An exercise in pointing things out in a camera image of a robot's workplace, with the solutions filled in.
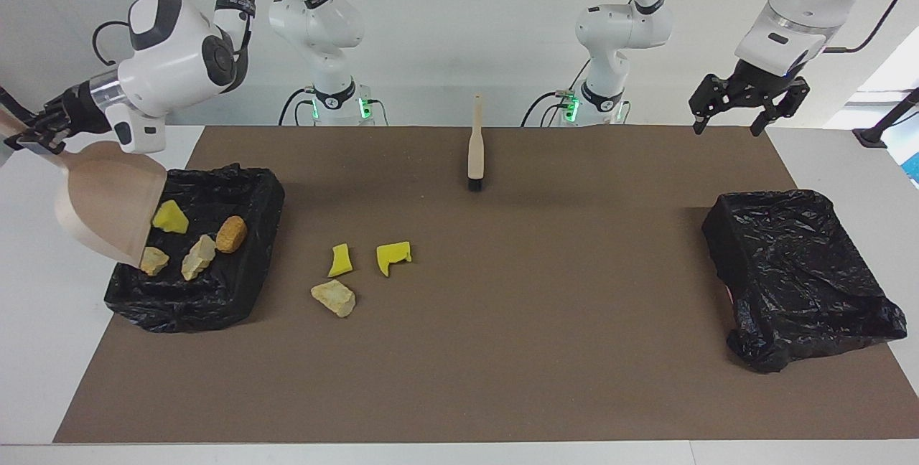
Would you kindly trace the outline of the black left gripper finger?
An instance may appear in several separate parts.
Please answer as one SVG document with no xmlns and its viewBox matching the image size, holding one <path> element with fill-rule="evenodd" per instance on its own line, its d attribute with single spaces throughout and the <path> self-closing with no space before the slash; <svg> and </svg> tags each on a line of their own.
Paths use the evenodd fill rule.
<svg viewBox="0 0 919 465">
<path fill-rule="evenodd" d="M 807 80 L 804 77 L 796 77 L 780 93 L 762 95 L 759 99 L 762 110 L 751 124 L 751 134 L 759 137 L 769 125 L 778 121 L 779 118 L 794 116 L 810 91 L 811 87 Z"/>
<path fill-rule="evenodd" d="M 704 77 L 689 98 L 689 108 L 695 118 L 695 134 L 702 135 L 713 116 L 739 108 L 743 98 L 744 82 L 736 76 L 725 79 L 716 75 Z"/>
</svg>

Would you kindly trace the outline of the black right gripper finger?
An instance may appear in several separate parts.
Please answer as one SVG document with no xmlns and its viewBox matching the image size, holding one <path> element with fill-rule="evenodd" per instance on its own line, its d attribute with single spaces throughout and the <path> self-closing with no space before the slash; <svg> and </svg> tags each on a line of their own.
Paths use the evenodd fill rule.
<svg viewBox="0 0 919 465">
<path fill-rule="evenodd" d="M 67 128 L 69 116 L 63 99 L 50 100 L 32 118 L 32 128 Z"/>
<path fill-rule="evenodd" d="M 32 127 L 23 123 L 4 123 L 4 145 L 12 151 L 29 150 L 39 155 L 59 155 L 71 128 L 52 123 Z"/>
</svg>

